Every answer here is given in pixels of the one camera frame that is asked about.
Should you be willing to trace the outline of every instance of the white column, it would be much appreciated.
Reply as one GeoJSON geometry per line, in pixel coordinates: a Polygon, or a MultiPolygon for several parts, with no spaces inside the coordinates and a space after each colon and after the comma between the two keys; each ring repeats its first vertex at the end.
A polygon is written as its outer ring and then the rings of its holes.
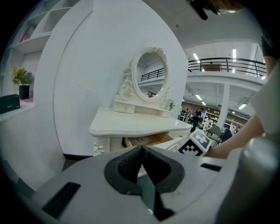
{"type": "Polygon", "coordinates": [[[230,92],[230,85],[225,84],[222,108],[220,110],[220,116],[217,122],[217,126],[219,126],[219,128],[222,128],[224,126],[224,123],[228,115],[229,92],[230,92]]]}

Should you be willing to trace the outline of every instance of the potted plant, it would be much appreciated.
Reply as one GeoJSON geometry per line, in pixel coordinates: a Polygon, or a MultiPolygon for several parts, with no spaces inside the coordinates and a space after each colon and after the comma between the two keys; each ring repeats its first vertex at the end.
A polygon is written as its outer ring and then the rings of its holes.
{"type": "Polygon", "coordinates": [[[170,111],[173,110],[174,107],[175,107],[175,103],[174,103],[173,100],[171,100],[170,103],[169,103],[169,110],[170,111]]]}
{"type": "Polygon", "coordinates": [[[27,72],[26,68],[13,68],[13,82],[19,85],[19,95],[21,99],[29,98],[29,88],[33,81],[33,76],[31,72],[27,72]]]}

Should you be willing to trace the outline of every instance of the railing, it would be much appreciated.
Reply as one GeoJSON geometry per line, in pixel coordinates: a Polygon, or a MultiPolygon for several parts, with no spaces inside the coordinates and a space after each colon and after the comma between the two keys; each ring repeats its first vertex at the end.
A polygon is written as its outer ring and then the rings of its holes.
{"type": "Polygon", "coordinates": [[[242,58],[203,58],[189,61],[188,71],[226,71],[235,73],[244,72],[254,74],[257,77],[266,75],[265,63],[242,58]]]}
{"type": "Polygon", "coordinates": [[[141,81],[148,80],[148,79],[151,79],[151,78],[158,78],[158,77],[163,76],[163,75],[165,75],[165,69],[161,68],[161,69],[158,69],[158,70],[155,70],[155,71],[152,71],[152,72],[149,72],[147,74],[142,75],[141,81]]]}

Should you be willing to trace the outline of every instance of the white curved partition wall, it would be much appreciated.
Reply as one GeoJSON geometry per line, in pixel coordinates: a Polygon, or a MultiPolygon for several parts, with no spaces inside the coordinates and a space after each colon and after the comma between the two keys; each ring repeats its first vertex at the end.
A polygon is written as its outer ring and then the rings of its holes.
{"type": "Polygon", "coordinates": [[[56,75],[54,118],[66,154],[93,154],[96,138],[88,128],[99,106],[112,106],[124,70],[144,48],[161,47],[166,54],[168,97],[176,103],[172,115],[176,118],[187,78],[188,63],[181,45],[144,2],[95,0],[93,13],[86,20],[65,48],[56,75]]]}

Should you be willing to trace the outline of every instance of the open drawer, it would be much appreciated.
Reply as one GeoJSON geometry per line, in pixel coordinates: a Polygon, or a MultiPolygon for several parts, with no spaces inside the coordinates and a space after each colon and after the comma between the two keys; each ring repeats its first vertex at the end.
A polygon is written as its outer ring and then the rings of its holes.
{"type": "MultiPolygon", "coordinates": [[[[137,138],[128,138],[125,137],[124,141],[126,143],[127,147],[134,146],[136,144],[133,144],[137,138]]],[[[179,143],[182,141],[182,138],[172,138],[166,133],[157,133],[153,135],[148,135],[144,137],[140,137],[140,140],[143,140],[144,144],[138,144],[138,145],[149,145],[149,146],[155,146],[161,149],[173,151],[178,147],[179,143]]]]}

